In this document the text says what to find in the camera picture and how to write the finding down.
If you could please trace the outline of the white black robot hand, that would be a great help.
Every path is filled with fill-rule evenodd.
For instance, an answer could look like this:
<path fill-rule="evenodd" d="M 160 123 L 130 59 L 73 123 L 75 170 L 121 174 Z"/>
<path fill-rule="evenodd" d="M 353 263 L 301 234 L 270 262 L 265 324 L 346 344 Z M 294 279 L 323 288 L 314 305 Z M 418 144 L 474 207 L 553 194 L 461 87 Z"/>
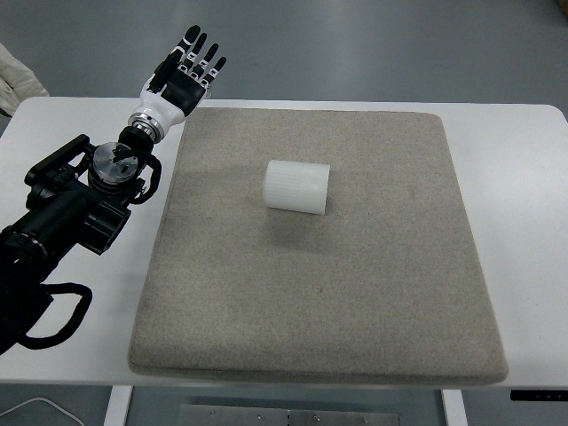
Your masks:
<path fill-rule="evenodd" d="M 189 27 L 174 52 L 156 68 L 140 93 L 139 105 L 130 116 L 130 125 L 169 130 L 182 123 L 201 103 L 224 67 L 226 57 L 210 66 L 218 51 L 218 44 L 213 43 L 204 56 L 197 59 L 207 38 L 206 33 L 200 35 L 200 32 L 198 25 Z M 177 53 L 185 55 L 178 69 Z"/>

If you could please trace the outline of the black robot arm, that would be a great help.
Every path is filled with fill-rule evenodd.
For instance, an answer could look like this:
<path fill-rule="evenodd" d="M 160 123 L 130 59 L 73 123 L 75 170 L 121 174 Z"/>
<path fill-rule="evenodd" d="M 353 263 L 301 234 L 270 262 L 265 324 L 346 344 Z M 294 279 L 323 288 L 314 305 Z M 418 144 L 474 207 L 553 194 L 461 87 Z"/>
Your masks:
<path fill-rule="evenodd" d="M 154 196 L 162 175 L 154 146 L 204 99 L 226 62 L 217 49 L 191 26 L 145 83 L 116 141 L 94 146 L 79 135 L 28 171 L 26 214 L 1 233 L 3 351 L 51 348 L 79 328 L 91 290 L 48 276 L 75 246 L 108 250 L 131 207 Z"/>

